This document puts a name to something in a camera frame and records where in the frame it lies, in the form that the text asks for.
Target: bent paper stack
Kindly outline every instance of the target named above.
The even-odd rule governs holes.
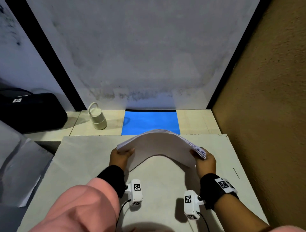
[[[150,130],[117,145],[119,152],[135,148],[135,153],[129,158],[127,168],[132,171],[146,159],[155,155],[164,155],[188,167],[194,167],[196,162],[189,151],[196,151],[203,159],[206,152],[183,137],[168,130]]]

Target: white bottle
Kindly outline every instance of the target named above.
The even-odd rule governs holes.
[[[94,128],[96,128],[97,130],[102,130],[107,126],[107,122],[103,115],[103,112],[96,102],[90,104],[90,106],[88,107],[88,114]]]

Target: black cuff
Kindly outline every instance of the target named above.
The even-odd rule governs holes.
[[[105,180],[116,191],[119,198],[122,198],[125,191],[124,173],[121,168],[116,165],[108,166],[98,176]]]
[[[215,179],[218,178],[220,178],[218,175],[213,173],[208,173],[205,176],[203,176],[200,180],[201,184],[200,197],[202,198],[202,200],[206,201],[206,203],[210,206],[212,210],[214,210],[214,205],[220,199],[220,197],[226,194],[224,190],[215,181]],[[238,198],[237,194],[234,192],[229,194]]]

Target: bottle handle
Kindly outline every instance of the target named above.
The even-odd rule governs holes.
[[[96,103],[96,102],[93,102],[93,103],[91,103],[89,106],[88,106],[88,113],[89,113],[89,115],[91,116],[91,117],[93,117],[92,116],[92,114],[90,113],[90,109],[91,109],[91,107],[94,105],[94,104],[96,104],[97,105],[97,108],[99,108],[99,106],[98,106],[98,104]]]

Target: blue mat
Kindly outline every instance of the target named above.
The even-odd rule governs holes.
[[[180,134],[176,111],[125,111],[121,135],[139,135],[153,129]]]

